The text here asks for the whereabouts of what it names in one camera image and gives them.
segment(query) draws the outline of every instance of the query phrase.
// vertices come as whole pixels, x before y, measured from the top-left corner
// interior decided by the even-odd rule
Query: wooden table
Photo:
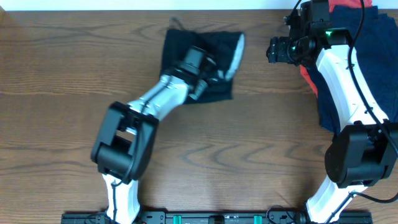
[[[0,223],[59,223],[108,205],[90,152],[107,107],[158,79],[169,18],[203,31],[241,30],[234,100],[177,108],[160,124],[141,203],[169,210],[301,207],[325,178],[332,134],[293,65],[267,62],[288,11],[10,12],[0,28]],[[388,11],[398,18],[397,11]],[[368,189],[388,198],[398,175]],[[396,205],[356,198],[376,223]]]

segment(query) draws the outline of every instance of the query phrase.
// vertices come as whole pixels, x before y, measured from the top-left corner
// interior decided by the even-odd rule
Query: robotic arm
[[[215,67],[204,50],[191,47],[184,61],[166,70],[139,100],[127,105],[115,102],[109,107],[91,153],[108,189],[108,217],[122,224],[137,217],[138,179],[149,163],[159,121],[187,97],[197,99],[207,87],[206,74]],[[135,135],[135,140],[118,136],[120,131]]]
[[[304,67],[316,65],[331,92],[342,132],[325,155],[328,174],[317,193],[305,206],[306,219],[315,223],[335,222],[353,199],[351,192],[362,192],[378,180],[390,176],[396,161],[392,146],[368,113],[351,78],[348,51],[352,38],[348,30],[333,28],[327,0],[301,4],[300,15],[293,10],[285,17],[289,37],[274,37],[267,50],[270,63],[285,62]],[[353,70],[366,101],[377,119],[384,121],[393,139],[397,124],[373,98],[361,73],[353,49]]]

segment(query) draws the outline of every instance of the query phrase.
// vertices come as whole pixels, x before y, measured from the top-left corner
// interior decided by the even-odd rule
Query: white wall
[[[0,6],[6,11],[217,10],[291,9],[296,2],[297,0],[0,0]],[[373,5],[381,9],[398,9],[398,0],[373,0]]]

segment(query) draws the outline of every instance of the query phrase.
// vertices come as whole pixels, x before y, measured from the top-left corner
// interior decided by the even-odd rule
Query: dark blue cloth
[[[361,9],[336,6],[330,20],[334,27],[345,27],[354,37],[361,13]],[[366,8],[363,28],[355,45],[356,56],[374,99],[390,121],[398,122],[398,28],[394,18],[378,13],[377,6]],[[320,125],[339,134],[338,113],[326,81],[316,66],[307,70],[318,88]]]

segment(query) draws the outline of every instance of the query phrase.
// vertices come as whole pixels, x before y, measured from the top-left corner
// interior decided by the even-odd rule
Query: wood grain surface
[[[397,11],[385,11],[398,19]],[[0,28],[0,223],[59,223],[108,205],[90,152],[107,107],[158,79],[169,18],[187,29],[241,30],[246,50],[234,100],[184,105],[157,132],[139,198],[169,210],[301,207],[326,176],[332,134],[293,65],[267,62],[288,11],[8,12]],[[398,175],[366,193],[397,191]],[[375,223],[396,205],[356,198]]]

